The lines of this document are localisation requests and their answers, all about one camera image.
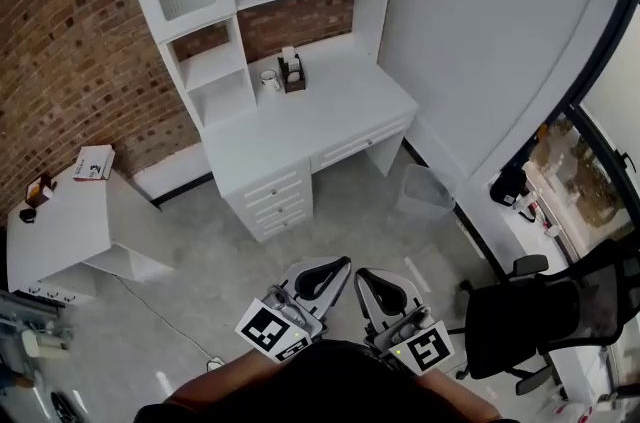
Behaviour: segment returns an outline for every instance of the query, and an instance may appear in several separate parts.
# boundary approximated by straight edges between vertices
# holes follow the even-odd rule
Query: forearm
[[[440,370],[432,370],[418,377],[416,382],[447,400],[471,423],[488,423],[501,419],[498,409]]]
[[[165,403],[181,405],[194,412],[200,412],[228,394],[252,382],[270,377],[281,367],[257,350],[252,350],[217,370],[187,382]]]

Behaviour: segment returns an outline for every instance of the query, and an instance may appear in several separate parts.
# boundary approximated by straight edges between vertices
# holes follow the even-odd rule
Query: cable
[[[113,275],[113,277],[115,277],[115,278],[118,280],[118,282],[120,282],[120,284],[121,284],[122,286],[124,286],[125,290],[127,290],[129,293],[131,293],[131,295],[133,295],[133,296],[134,296],[135,298],[137,298],[140,302],[142,302],[142,303],[145,305],[145,307],[146,307],[149,311],[151,311],[154,315],[156,315],[158,318],[160,318],[160,320],[162,320],[162,321],[163,321],[163,322],[164,322],[164,323],[165,323],[169,328],[173,329],[175,332],[177,332],[178,334],[180,334],[180,336],[182,336],[183,338],[188,339],[191,343],[193,343],[193,344],[198,348],[198,350],[200,350],[200,352],[202,352],[204,355],[206,355],[206,356],[207,356],[207,358],[208,358],[210,361],[213,361],[213,356],[212,356],[209,352],[207,352],[204,348],[202,348],[202,347],[201,347],[201,346],[200,346],[200,345],[199,345],[199,344],[198,344],[194,339],[192,339],[192,338],[190,338],[189,336],[187,336],[184,332],[181,332],[181,331],[179,331],[178,329],[176,329],[173,325],[171,325],[171,324],[167,321],[167,319],[166,319],[166,318],[164,318],[162,315],[158,314],[158,312],[154,311],[154,310],[151,308],[151,306],[150,306],[149,304],[147,304],[147,303],[142,299],[142,297],[140,297],[140,295],[136,294],[136,293],[135,293],[131,288],[129,288],[129,287],[125,284],[125,282],[124,282],[122,279],[120,279],[117,275],[115,275],[115,274],[111,274],[111,275]]]

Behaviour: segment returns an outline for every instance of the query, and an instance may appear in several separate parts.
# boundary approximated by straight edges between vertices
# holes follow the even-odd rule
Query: chair seat
[[[474,379],[491,377],[535,355],[540,322],[532,294],[541,288],[535,279],[524,279],[471,292],[465,345]]]

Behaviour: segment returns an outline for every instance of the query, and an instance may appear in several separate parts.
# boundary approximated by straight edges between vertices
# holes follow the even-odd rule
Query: office chair
[[[624,324],[640,309],[640,253],[605,240],[587,256],[553,275],[544,256],[514,262],[505,282],[474,289],[465,327],[449,334],[465,334],[467,367],[456,378],[483,379],[506,372],[518,378],[516,394],[541,386],[552,373],[548,365],[537,372],[516,366],[536,351],[615,343]]]

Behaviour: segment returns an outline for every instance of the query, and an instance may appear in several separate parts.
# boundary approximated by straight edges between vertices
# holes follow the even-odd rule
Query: concrete floor
[[[251,238],[215,183],[206,183],[162,206],[176,224],[181,243],[176,272],[144,284],[125,282],[173,326],[226,361],[249,349],[234,328],[253,298],[261,298],[290,264],[313,256],[346,255],[354,271],[361,266],[385,268],[414,280],[405,263],[409,258],[426,281],[428,291],[419,289],[434,317],[449,327],[459,326],[464,308],[456,296],[457,285],[465,278],[488,284],[493,274],[453,214],[427,226],[393,212],[409,162],[402,150],[385,178],[360,154],[314,175],[315,218],[264,245]],[[71,357],[41,362],[42,398],[48,405],[48,392],[60,390],[78,405],[75,390],[88,422],[125,423],[133,421],[143,405],[166,398],[167,389],[203,373],[207,358],[118,279],[105,275],[101,284],[96,300],[65,311],[64,320],[75,333]],[[332,311],[329,337],[360,342],[365,320],[351,282]],[[451,374],[465,361],[462,338],[453,338],[457,354],[441,365]],[[523,422],[547,397],[545,389],[516,397],[515,381],[508,375],[464,382],[504,417]],[[18,423],[48,421],[31,390],[11,388],[0,403]]]

